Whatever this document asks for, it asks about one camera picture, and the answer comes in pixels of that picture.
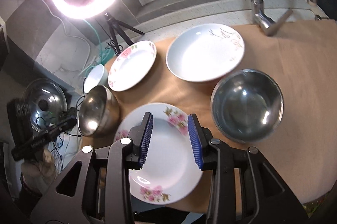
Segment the gloved left hand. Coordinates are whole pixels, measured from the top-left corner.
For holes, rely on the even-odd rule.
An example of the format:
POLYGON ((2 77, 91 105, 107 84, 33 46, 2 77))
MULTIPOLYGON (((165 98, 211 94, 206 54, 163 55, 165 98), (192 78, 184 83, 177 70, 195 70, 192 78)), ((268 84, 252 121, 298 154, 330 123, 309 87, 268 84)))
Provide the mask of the gloved left hand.
POLYGON ((47 148, 42 151, 40 161, 24 160, 21 173, 24 184, 33 192, 44 195, 55 180, 57 173, 55 159, 47 148))

